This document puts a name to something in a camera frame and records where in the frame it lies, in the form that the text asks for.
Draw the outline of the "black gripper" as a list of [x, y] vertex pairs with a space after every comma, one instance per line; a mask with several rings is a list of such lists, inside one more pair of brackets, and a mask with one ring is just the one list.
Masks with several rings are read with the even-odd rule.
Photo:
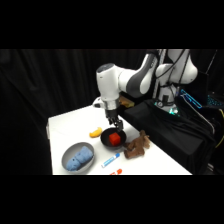
[[110, 122], [112, 122], [113, 126], [116, 129], [118, 129], [118, 131], [122, 131], [123, 130], [123, 121], [122, 120], [118, 120], [118, 110], [117, 109], [105, 110], [105, 113], [106, 113], [106, 118]]

